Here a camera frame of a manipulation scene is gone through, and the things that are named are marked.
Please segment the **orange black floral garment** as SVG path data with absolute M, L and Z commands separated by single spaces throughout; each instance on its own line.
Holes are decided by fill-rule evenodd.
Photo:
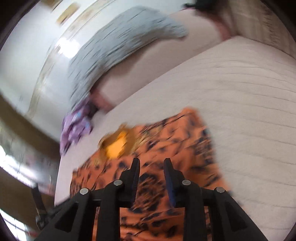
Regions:
M 140 161 L 137 196 L 131 208 L 120 211 L 121 240 L 182 240 L 184 210 L 170 204 L 166 158 L 200 187 L 227 187 L 215 163 L 207 127 L 196 110 L 185 108 L 162 121 L 121 125 L 105 135 L 97 151 L 73 172 L 70 195 L 82 188 L 104 188 L 129 169 L 134 158 Z

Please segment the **glass panel door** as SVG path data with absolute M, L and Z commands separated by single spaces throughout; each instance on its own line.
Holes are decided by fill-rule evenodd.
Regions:
M 32 189 L 37 186 L 46 209 L 53 207 L 59 158 L 49 158 L 1 122 L 1 216 L 19 240 L 39 234 Z

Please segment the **purple floral cloth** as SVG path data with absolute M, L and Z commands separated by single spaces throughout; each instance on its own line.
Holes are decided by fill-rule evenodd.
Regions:
M 92 131 L 92 103 L 89 98 L 81 101 L 62 121 L 60 136 L 60 155 L 64 156 L 71 145 L 77 144 L 81 137 Z

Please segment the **beige quilted mattress cover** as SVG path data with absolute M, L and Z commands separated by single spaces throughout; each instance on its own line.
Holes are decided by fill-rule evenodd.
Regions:
M 121 123 L 154 123 L 185 107 L 209 128 L 216 160 L 235 199 L 268 240 L 295 224 L 295 59 L 234 37 L 163 74 L 94 116 L 94 129 L 61 159 L 55 203 L 69 196 L 72 172 Z

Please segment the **pink pillow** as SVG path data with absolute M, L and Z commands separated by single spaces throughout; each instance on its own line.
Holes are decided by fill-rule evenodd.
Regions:
M 156 78 L 233 34 L 231 20 L 225 16 L 185 9 L 171 18 L 182 23 L 188 35 L 155 40 L 103 74 L 90 91 L 97 108 L 109 112 Z

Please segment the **grey quilted blanket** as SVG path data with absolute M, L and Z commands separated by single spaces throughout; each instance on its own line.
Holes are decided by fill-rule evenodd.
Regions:
M 88 97 L 99 77 L 140 48 L 157 39 L 177 39 L 188 30 L 156 9 L 134 6 L 98 30 L 71 59 L 67 80 L 73 110 Z

